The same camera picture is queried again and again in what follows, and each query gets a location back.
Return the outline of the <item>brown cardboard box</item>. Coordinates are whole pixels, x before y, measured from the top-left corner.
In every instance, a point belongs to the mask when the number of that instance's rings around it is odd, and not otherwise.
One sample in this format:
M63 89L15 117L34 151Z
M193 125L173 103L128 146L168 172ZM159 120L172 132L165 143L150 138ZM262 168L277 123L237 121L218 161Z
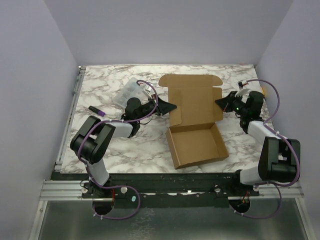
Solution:
M215 103L222 98L222 80L211 74L166 74L158 84L176 105L166 132L175 169L226 159L229 152L217 126L224 116Z

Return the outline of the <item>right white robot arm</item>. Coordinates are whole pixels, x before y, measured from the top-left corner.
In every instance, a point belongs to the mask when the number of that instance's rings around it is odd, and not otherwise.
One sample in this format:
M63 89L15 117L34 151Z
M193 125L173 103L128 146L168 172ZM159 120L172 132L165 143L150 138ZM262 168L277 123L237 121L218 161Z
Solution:
M260 114L265 97L261 92L251 91L243 102L245 92L245 89L232 91L215 101L223 112L234 112L240 119L242 130L262 145L258 165L236 171L237 179L230 182L229 189L234 195L240 196L248 186L257 188L273 183L289 187L300 177L300 142L280 135L264 123Z

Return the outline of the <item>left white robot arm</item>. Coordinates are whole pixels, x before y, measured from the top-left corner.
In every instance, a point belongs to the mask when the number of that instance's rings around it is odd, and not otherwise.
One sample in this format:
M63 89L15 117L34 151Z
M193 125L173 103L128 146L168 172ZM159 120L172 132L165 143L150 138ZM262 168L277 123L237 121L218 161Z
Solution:
M89 116L70 142L70 149L84 163L88 179L92 182L97 196L106 197L111 190L107 182L110 175L103 157L112 139L132 138L140 129L141 120L152 115L163 116L177 109L175 104L166 102L156 95L142 104L137 97L130 98L120 120L101 120Z

